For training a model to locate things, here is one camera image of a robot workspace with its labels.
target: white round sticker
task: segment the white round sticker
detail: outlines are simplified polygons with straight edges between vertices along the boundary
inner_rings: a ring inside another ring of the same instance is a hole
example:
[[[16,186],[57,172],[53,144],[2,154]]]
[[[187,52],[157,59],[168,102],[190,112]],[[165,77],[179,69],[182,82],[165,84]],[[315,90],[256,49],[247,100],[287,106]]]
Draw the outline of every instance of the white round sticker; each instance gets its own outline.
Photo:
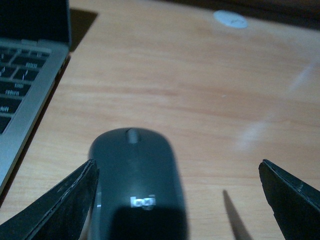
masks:
[[[220,23],[236,29],[248,27],[247,20],[240,14],[233,11],[218,10],[213,13],[213,17]]]

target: logi logo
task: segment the logi logo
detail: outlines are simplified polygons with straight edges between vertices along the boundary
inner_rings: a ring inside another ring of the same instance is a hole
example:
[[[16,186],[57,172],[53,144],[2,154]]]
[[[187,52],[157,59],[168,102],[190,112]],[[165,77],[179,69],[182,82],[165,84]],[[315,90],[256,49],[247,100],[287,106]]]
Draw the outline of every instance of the logi logo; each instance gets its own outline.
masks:
[[[156,205],[156,195],[149,195],[149,197],[137,199],[136,196],[130,197],[131,208],[142,208],[143,210],[152,210]]]

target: laptop keyboard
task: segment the laptop keyboard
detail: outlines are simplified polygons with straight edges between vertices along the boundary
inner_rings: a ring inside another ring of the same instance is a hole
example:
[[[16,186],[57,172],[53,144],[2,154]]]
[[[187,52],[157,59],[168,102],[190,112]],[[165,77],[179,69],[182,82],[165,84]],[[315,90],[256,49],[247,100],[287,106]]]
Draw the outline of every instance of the laptop keyboard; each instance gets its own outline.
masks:
[[[0,134],[14,117],[49,53],[0,47]]]

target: shift key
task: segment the shift key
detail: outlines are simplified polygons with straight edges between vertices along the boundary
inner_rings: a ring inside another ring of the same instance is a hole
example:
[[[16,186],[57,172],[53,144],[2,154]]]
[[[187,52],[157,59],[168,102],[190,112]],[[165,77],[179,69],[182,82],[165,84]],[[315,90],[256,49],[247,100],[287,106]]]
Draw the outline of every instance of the shift key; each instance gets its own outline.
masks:
[[[32,57],[25,57],[25,56],[17,56],[12,64],[14,65],[22,65],[24,67],[30,68],[30,69],[38,69],[42,68],[45,64],[46,60],[32,58]]]
[[[14,114],[20,103],[19,99],[0,97],[0,113]]]

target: laptop screen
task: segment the laptop screen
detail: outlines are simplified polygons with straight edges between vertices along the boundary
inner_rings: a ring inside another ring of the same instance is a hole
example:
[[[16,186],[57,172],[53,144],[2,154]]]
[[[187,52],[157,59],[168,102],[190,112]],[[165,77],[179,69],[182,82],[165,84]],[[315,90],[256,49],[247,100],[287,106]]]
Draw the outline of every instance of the laptop screen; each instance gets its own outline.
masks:
[[[0,0],[0,38],[71,42],[68,0]]]

